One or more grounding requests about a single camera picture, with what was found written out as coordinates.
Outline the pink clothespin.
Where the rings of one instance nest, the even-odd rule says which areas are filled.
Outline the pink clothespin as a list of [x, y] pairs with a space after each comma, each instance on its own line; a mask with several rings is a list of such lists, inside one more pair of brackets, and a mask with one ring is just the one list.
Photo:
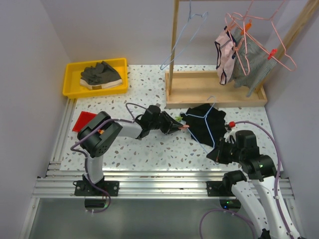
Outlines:
[[181, 127], [179, 127], [179, 129], [188, 129], [189, 128], [189, 125], [183, 125], [183, 126], [181, 126]]

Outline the black underwear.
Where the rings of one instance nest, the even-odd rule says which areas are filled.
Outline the black underwear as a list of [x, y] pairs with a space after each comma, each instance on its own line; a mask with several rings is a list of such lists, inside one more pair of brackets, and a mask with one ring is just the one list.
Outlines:
[[189, 126], [191, 138], [199, 143], [215, 147], [226, 133], [226, 112], [217, 110], [210, 104], [189, 108], [181, 113], [182, 120]]

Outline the grey brown underwear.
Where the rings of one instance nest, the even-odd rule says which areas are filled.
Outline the grey brown underwear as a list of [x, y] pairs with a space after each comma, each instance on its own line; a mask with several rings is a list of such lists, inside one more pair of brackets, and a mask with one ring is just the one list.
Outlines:
[[86, 67], [81, 72], [80, 86], [89, 90], [114, 88], [123, 83], [120, 74], [105, 61]]

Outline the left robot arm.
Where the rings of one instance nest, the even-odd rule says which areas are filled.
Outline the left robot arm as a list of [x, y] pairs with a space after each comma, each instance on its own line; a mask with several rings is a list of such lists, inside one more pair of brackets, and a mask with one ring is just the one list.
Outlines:
[[84, 178], [86, 190], [96, 196], [104, 189], [102, 170], [103, 155], [117, 137], [142, 139], [152, 130], [160, 130], [164, 135], [180, 131], [184, 125], [173, 119], [156, 105], [145, 108], [145, 112], [132, 120], [113, 119], [102, 111], [90, 120], [77, 134], [78, 142], [72, 147], [85, 156]]

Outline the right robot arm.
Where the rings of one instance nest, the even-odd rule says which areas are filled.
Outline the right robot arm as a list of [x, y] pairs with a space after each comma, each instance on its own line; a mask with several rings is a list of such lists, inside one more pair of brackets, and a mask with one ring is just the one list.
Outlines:
[[260, 153], [251, 130], [221, 138], [207, 158], [219, 164], [236, 162], [240, 170], [225, 173], [222, 191], [234, 195], [248, 214], [259, 239], [300, 239], [282, 197], [272, 158]]

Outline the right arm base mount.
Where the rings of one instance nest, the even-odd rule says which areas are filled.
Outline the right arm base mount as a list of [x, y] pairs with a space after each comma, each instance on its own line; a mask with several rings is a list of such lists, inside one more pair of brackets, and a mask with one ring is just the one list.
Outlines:
[[231, 191], [228, 191], [222, 181], [206, 181], [206, 191], [208, 197], [234, 197]]

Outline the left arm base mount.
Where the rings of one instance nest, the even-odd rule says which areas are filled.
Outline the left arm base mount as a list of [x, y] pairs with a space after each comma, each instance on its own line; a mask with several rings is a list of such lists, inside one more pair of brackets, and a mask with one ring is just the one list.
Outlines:
[[[103, 192], [93, 187], [86, 179], [74, 181], [75, 196], [105, 196]], [[120, 182], [101, 180], [96, 187], [106, 191], [110, 196], [118, 196]]]

